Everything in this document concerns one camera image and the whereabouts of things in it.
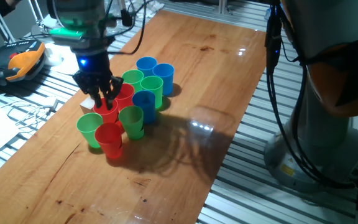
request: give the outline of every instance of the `wooden tabletop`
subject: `wooden tabletop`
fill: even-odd
[[[139,51],[111,60],[115,75],[143,56],[175,67],[157,122],[107,161],[76,130],[78,92],[0,168],[0,223],[194,223],[265,68],[264,36],[157,13]]]

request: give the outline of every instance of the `black cable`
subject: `black cable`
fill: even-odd
[[[107,19],[107,17],[109,16],[109,12],[110,12],[110,9],[111,9],[111,5],[112,5],[112,0],[109,1],[108,5],[107,5],[107,8],[106,8],[106,13],[104,15],[104,19]]]
[[[144,3],[136,10],[136,14],[140,11],[140,9],[142,9],[142,7],[146,6],[148,3],[155,1],[155,0],[148,0],[148,1],[144,1]]]
[[[280,7],[279,3],[276,2],[276,5],[271,6],[272,12],[275,12],[275,7]],[[281,14],[280,18],[282,19],[282,22],[284,24],[284,26],[290,27],[289,21],[288,19],[285,17],[285,15],[283,14],[283,11],[281,8],[277,9],[278,14]],[[293,45],[295,50],[297,51],[298,55],[303,55],[300,52],[300,49],[296,44],[296,40],[292,37],[294,37],[295,34],[293,32],[290,33],[289,38],[293,39]],[[276,119],[277,119],[277,123],[278,126],[280,128],[280,131],[283,135],[283,139],[291,153],[291,155],[293,156],[294,160],[296,161],[296,163],[299,165],[300,169],[307,175],[309,176],[311,179],[319,182],[320,184],[326,185],[328,187],[333,187],[336,189],[352,189],[354,187],[356,187],[356,185],[358,185],[358,179],[356,180],[356,182],[354,183],[349,183],[349,184],[345,184],[345,183],[341,183],[341,182],[336,182],[335,180],[332,180],[328,177],[326,177],[325,175],[323,175],[315,166],[314,164],[308,159],[307,155],[305,154],[305,152],[302,150],[300,143],[299,143],[299,139],[298,139],[298,122],[299,122],[299,118],[300,118],[300,112],[301,112],[301,105],[302,105],[302,101],[303,101],[303,97],[305,94],[305,86],[306,86],[306,81],[307,81],[307,67],[305,64],[301,64],[303,67],[303,79],[302,79],[302,84],[301,84],[301,90],[300,90],[300,95],[298,97],[298,101],[296,103],[295,109],[294,109],[294,115],[293,115],[293,123],[292,123],[292,133],[293,133],[293,138],[296,142],[296,146],[298,148],[298,152],[301,154],[301,158],[299,158],[295,152],[293,151],[293,149],[291,148],[291,145],[288,141],[287,135],[285,133],[285,130],[283,128],[283,125],[280,121],[280,117],[278,115],[278,108],[277,108],[277,100],[275,98],[275,89],[274,89],[274,82],[273,82],[273,70],[275,65],[273,66],[273,68],[271,68],[272,65],[269,65],[268,63],[268,67],[267,67],[267,82],[268,82],[268,92],[269,92],[269,97],[270,97],[270,101],[272,102],[272,107],[273,107],[273,111],[275,113]]]
[[[137,50],[139,49],[142,40],[143,40],[143,34],[144,34],[144,28],[145,28],[145,24],[146,24],[146,0],[144,0],[143,3],[143,7],[144,7],[144,12],[143,12],[143,22],[142,22],[142,30],[140,32],[140,37],[139,37],[139,41],[137,43],[136,48],[132,51],[132,52],[108,52],[109,54],[117,54],[117,55],[133,55],[134,53],[137,52]],[[136,15],[134,15],[134,22],[132,23],[132,26],[135,26],[135,19],[136,19]]]
[[[283,46],[284,56],[285,56],[285,58],[287,59],[287,61],[289,61],[289,62],[296,62],[296,61],[298,60],[298,58],[294,58],[293,60],[290,60],[290,59],[287,57],[287,52],[286,52],[286,50],[285,50],[284,41],[281,41],[281,44],[282,44],[282,46]]]

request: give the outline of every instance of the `plastic cup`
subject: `plastic cup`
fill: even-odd
[[[132,85],[128,83],[123,83],[121,87],[121,91],[116,97],[118,102],[118,110],[122,111],[127,106],[133,105],[132,97],[134,96],[135,89]]]
[[[122,154],[121,129],[114,123],[102,124],[94,133],[94,138],[108,158],[115,159]]]
[[[164,96],[171,94],[173,88],[173,73],[175,69],[168,63],[161,63],[153,68],[153,74],[162,78],[164,81],[162,94]]]
[[[100,114],[103,118],[103,123],[114,123],[118,119],[118,102],[114,100],[112,103],[111,110],[107,110],[106,102],[104,98],[101,99],[102,105],[100,108],[97,108],[96,105],[93,106],[93,111],[97,114]]]
[[[128,138],[138,140],[144,135],[143,110],[138,106],[127,106],[118,115]]]
[[[140,83],[144,90],[149,90],[155,95],[155,107],[159,108],[162,105],[162,86],[163,81],[160,77],[151,76],[146,77]]]
[[[88,144],[93,148],[100,147],[99,143],[94,138],[94,132],[102,124],[102,116],[97,113],[85,114],[77,121],[77,129],[84,136]]]
[[[129,70],[122,74],[122,78],[124,79],[124,83],[131,84],[134,87],[135,93],[142,90],[140,82],[143,79],[143,72],[139,70]]]
[[[136,67],[143,72],[144,78],[153,75],[153,68],[157,65],[157,60],[153,57],[142,57],[136,62]]]
[[[142,90],[134,94],[132,102],[142,108],[144,123],[150,124],[155,121],[155,95],[151,91]]]

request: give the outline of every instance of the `white cable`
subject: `white cable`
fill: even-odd
[[[6,106],[10,106],[11,109],[7,112],[7,115],[14,109],[14,107],[19,108],[19,107],[30,107],[31,110],[28,111],[21,119],[19,119],[18,121],[15,122],[15,125],[17,126],[17,128],[19,128],[20,130],[23,128],[28,128],[32,125],[35,124],[35,128],[38,125],[38,122],[42,119],[42,117],[44,117],[46,114],[48,114],[50,112],[51,106],[50,105],[45,105],[45,106],[37,106],[33,103],[29,103],[27,101],[24,100],[17,100],[17,101],[13,101],[10,103],[7,103],[6,105],[2,106],[1,108],[4,108]],[[21,131],[20,133],[29,133],[33,131],[33,129],[30,129],[30,131]]]

